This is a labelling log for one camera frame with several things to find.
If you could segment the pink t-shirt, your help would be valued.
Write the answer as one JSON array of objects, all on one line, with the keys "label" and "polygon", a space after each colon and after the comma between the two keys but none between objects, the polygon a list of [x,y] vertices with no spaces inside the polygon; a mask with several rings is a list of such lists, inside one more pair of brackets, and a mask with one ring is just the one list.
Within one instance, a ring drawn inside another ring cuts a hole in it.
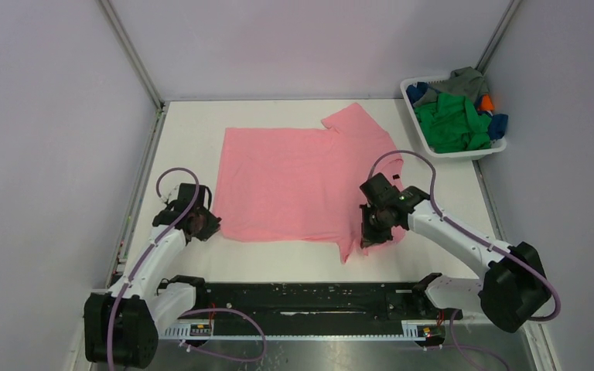
[{"label": "pink t-shirt", "polygon": [[245,243],[334,243],[341,261],[360,248],[360,191],[369,172],[400,186],[403,158],[359,105],[321,128],[228,128],[213,213],[224,237]]}]

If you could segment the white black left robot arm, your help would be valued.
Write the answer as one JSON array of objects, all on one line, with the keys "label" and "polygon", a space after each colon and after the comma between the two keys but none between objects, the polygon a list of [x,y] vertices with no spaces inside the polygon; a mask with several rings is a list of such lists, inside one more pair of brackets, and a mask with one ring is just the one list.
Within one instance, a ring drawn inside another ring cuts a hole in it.
[{"label": "white black left robot arm", "polygon": [[91,293],[84,304],[84,350],[89,362],[145,368],[153,360],[159,336],[185,312],[204,315],[209,307],[205,280],[165,277],[169,265],[197,239],[220,229],[210,211],[212,192],[205,185],[182,183],[152,221],[150,251],[139,256],[104,293]]}]

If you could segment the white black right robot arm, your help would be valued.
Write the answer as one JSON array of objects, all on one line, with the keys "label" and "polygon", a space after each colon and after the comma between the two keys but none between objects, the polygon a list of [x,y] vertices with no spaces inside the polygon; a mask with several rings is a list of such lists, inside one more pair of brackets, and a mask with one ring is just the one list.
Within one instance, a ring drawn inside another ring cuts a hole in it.
[{"label": "white black right robot arm", "polygon": [[547,321],[558,315],[558,293],[545,276],[537,250],[529,243],[514,246],[490,239],[445,214],[435,197],[415,186],[399,189],[381,174],[360,186],[363,248],[393,240],[397,227],[431,240],[464,263],[473,278],[432,273],[415,285],[412,299],[417,315],[432,318],[442,309],[485,315],[499,329],[513,333],[525,322],[538,320],[537,311],[555,303]]}]

